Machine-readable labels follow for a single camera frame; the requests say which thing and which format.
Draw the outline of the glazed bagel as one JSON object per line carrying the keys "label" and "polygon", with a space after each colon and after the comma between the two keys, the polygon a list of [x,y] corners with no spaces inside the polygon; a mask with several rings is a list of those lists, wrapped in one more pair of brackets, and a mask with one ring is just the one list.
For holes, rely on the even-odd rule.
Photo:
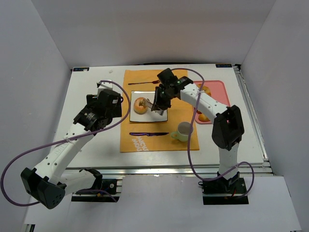
{"label": "glazed bagel", "polygon": [[148,110],[148,107],[146,105],[147,100],[143,97],[139,97],[134,101],[133,104],[133,110],[137,114],[145,114]]}

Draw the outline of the striped bread roll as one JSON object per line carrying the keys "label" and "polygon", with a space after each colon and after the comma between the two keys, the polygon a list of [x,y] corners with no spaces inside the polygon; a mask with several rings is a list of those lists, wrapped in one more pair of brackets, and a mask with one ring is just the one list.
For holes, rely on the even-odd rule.
{"label": "striped bread roll", "polygon": [[198,119],[199,119],[199,121],[202,121],[202,122],[209,122],[210,121],[210,119],[205,114],[199,114]]}

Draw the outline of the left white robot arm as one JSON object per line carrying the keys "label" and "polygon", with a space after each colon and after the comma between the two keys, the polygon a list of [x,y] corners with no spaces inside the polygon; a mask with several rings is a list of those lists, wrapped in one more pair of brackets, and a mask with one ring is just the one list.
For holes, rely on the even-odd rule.
{"label": "left white robot arm", "polygon": [[74,118],[66,141],[55,146],[33,169],[25,168],[21,173],[26,192],[48,209],[55,208],[70,193],[102,188],[102,174],[95,169],[81,169],[67,177],[63,173],[98,130],[109,125],[113,118],[122,116],[123,97],[104,89],[86,98],[87,104]]}

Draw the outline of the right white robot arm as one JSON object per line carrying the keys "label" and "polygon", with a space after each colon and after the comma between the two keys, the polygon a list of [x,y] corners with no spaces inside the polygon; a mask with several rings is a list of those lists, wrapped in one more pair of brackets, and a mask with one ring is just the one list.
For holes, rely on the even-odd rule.
{"label": "right white robot arm", "polygon": [[160,84],[155,88],[154,101],[146,105],[162,115],[171,107],[171,100],[178,98],[205,114],[213,125],[212,140],[219,148],[216,180],[228,186],[234,184],[239,178],[237,155],[244,134],[240,109],[218,102],[188,77],[178,78],[170,68],[161,71],[157,77]]}

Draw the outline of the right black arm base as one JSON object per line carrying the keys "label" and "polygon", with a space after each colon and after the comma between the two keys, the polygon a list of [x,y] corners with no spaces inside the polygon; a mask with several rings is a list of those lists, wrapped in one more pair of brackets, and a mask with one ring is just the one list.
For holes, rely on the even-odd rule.
{"label": "right black arm base", "polygon": [[237,172],[230,179],[220,177],[213,181],[199,181],[204,205],[245,205],[249,204],[244,178]]}

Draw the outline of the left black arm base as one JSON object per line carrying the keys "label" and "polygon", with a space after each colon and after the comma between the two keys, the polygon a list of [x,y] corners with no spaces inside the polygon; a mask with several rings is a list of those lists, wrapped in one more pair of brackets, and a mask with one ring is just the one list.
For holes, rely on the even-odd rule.
{"label": "left black arm base", "polygon": [[95,182],[91,188],[82,189],[74,193],[72,202],[86,203],[116,203],[119,200],[117,195],[117,179],[104,179],[103,175],[95,169],[84,169],[95,177]]}

